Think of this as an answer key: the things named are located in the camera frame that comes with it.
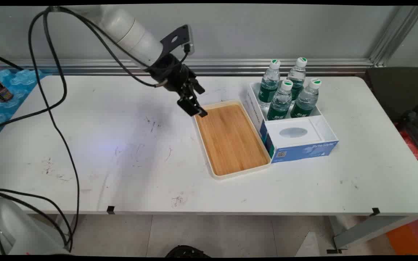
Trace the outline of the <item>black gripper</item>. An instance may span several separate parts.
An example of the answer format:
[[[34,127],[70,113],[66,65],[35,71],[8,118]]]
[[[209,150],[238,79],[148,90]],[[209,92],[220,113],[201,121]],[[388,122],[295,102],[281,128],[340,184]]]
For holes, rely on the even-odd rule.
[[[173,54],[166,54],[147,69],[150,76],[161,83],[167,80],[164,88],[179,94],[177,104],[191,117],[207,116],[207,111],[199,104],[195,93],[203,94],[205,89],[199,84],[194,72]]]

